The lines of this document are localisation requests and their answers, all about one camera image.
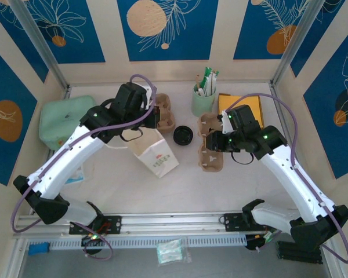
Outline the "brown cardboard cup carrier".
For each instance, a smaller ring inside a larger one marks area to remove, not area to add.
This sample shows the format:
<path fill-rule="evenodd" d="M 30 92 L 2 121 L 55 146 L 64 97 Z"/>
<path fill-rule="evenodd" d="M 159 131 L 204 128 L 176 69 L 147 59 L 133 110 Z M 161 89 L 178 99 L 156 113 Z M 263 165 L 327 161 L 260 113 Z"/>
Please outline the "brown cardboard cup carrier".
<path fill-rule="evenodd" d="M 198 118 L 198 135 L 201 145 L 198 149 L 198 165 L 205 172 L 219 172 L 223 168 L 223 154 L 206 148 L 205 139 L 215 131 L 221 131 L 222 124 L 216 114 L 204 113 Z"/>
<path fill-rule="evenodd" d="M 171 101 L 167 94 L 160 93 L 156 95 L 155 99 L 156 106 L 161 109 L 160 115 L 160 126 L 157 130 L 161 134 L 166 134 L 174 131 L 176 126 L 176 121 L 173 112 L 171 111 Z"/>

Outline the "white paper takeout bag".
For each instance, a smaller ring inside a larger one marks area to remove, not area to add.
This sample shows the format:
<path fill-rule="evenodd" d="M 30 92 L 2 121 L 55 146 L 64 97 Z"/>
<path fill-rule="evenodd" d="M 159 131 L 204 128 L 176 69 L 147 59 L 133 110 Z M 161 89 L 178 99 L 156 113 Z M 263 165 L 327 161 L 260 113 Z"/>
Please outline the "white paper takeout bag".
<path fill-rule="evenodd" d="M 179 165 L 167 141 L 162 136 L 142 136 L 126 142 L 124 147 L 113 147 L 107 144 L 106 147 L 129 149 L 158 178 L 162 178 Z"/>

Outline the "black plastic cup lid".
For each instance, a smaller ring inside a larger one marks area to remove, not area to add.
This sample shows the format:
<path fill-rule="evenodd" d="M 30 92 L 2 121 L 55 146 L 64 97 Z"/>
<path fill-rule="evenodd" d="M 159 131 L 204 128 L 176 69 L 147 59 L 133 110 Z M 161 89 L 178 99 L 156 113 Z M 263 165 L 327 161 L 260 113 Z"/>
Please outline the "black plastic cup lid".
<path fill-rule="evenodd" d="M 173 132 L 173 140 L 177 145 L 186 146 L 192 142 L 193 131 L 188 126 L 178 126 Z"/>

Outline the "mint green utensil holder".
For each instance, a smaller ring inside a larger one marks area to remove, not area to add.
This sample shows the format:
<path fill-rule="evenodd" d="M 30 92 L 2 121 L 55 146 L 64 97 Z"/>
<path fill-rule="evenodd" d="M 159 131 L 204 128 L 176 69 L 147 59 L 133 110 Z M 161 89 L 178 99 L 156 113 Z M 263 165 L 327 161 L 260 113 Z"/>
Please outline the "mint green utensil holder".
<path fill-rule="evenodd" d="M 197 86 L 194 85 L 192 92 L 191 111 L 194 116 L 200 117 L 203 113 L 211 113 L 216 94 L 211 96 L 200 96 Z"/>

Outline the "green tipped wrapped straw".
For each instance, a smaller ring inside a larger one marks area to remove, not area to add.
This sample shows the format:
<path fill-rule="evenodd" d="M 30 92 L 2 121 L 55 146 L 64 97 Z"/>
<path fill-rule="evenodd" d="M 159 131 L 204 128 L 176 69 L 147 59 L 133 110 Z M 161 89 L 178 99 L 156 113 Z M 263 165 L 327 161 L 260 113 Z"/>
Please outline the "green tipped wrapped straw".
<path fill-rule="evenodd" d="M 208 78 L 211 75 L 213 69 L 211 67 L 206 67 L 204 72 L 204 77 L 200 83 L 200 87 L 202 88 L 204 95 L 206 96 L 206 88 L 208 84 Z"/>
<path fill-rule="evenodd" d="M 210 93 L 211 95 L 215 94 L 216 90 L 216 81 L 218 77 L 219 71 L 213 71 L 210 75 Z"/>

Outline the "mint green insulated bag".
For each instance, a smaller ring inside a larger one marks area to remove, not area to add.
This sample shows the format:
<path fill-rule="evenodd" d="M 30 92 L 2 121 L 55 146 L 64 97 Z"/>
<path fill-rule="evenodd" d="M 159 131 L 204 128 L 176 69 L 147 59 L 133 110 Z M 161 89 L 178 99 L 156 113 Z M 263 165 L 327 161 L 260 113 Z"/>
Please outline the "mint green insulated bag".
<path fill-rule="evenodd" d="M 41 110 L 39 138 L 51 150 L 57 151 L 59 139 L 67 141 L 87 111 L 96 106 L 91 96 L 81 96 L 46 103 Z"/>

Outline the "blue white wipe packet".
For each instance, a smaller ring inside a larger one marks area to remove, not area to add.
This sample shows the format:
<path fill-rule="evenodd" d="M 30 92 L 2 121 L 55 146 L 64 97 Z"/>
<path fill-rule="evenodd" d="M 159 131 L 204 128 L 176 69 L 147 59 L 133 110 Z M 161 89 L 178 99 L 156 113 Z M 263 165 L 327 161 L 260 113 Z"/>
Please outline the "blue white wipe packet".
<path fill-rule="evenodd" d="M 85 179 L 84 167 L 83 165 L 79 166 L 74 174 L 72 174 L 66 181 L 66 185 L 82 182 Z"/>

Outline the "clear plastic packet bag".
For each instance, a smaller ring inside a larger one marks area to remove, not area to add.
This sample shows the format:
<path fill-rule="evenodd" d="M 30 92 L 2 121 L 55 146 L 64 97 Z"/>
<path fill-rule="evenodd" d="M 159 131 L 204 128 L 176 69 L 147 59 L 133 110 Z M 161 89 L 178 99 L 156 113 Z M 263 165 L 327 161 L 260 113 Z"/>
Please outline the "clear plastic packet bag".
<path fill-rule="evenodd" d="M 190 263 L 192 261 L 186 237 L 172 239 L 156 245 L 158 265 Z"/>

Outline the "black ribbed block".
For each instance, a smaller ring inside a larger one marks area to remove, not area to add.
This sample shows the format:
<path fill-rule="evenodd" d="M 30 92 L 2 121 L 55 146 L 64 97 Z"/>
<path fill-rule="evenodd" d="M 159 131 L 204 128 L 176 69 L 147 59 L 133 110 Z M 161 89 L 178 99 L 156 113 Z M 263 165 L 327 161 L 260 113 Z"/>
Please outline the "black ribbed block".
<path fill-rule="evenodd" d="M 277 241 L 276 247 L 279 259 L 305 262 L 309 264 L 323 264 L 320 249 L 305 251 L 296 243 L 281 240 Z"/>

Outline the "blue clamp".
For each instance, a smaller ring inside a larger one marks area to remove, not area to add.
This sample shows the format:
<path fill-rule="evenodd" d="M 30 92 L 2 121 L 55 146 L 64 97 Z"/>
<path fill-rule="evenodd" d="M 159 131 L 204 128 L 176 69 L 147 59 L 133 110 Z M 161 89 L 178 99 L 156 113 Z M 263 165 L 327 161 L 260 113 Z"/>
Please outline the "blue clamp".
<path fill-rule="evenodd" d="M 31 244 L 28 247 L 28 255 L 36 255 L 36 254 L 46 254 L 50 251 L 50 243 L 44 242 L 44 243 L 37 243 L 37 244 Z"/>

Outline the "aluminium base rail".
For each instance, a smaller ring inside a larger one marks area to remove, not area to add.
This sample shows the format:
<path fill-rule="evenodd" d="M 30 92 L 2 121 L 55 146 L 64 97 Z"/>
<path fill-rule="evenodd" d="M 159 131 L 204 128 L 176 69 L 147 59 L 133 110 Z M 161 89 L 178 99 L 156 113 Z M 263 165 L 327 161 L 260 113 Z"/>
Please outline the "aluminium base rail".
<path fill-rule="evenodd" d="M 112 235 L 174 235 L 174 234 L 206 234 L 225 233 L 222 213 L 174 213 L 174 214 L 110 214 L 105 215 L 104 222 L 110 222 L 108 233 Z M 53 224 L 45 224 L 37 215 L 21 215 L 15 220 L 14 227 L 27 234 L 84 235 L 83 230 L 73 222 L 58 220 Z M 258 231 L 235 231 L 244 233 L 262 233 L 268 227 Z"/>

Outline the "aluminium frame post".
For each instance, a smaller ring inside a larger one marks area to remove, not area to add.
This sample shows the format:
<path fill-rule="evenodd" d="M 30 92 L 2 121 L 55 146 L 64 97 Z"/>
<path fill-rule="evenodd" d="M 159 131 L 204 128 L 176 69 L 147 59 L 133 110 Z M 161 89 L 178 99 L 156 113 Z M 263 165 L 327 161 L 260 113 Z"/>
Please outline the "aluminium frame post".
<path fill-rule="evenodd" d="M 306 11 L 303 13 L 299 24 L 290 40 L 284 54 L 282 55 L 281 61 L 270 81 L 270 87 L 275 89 L 282 80 L 287 69 L 293 58 L 296 56 L 297 51 L 301 47 L 307 33 L 309 32 L 312 24 L 314 23 L 316 16 L 321 10 L 325 0 L 311 0 L 307 6 Z"/>
<path fill-rule="evenodd" d="M 26 8 L 24 2 L 22 0 L 8 0 L 8 2 L 41 59 L 46 64 L 49 71 L 53 74 L 60 87 L 67 92 L 69 83 L 66 81 L 63 73 L 61 72 L 55 56 L 44 39 L 32 15 Z"/>

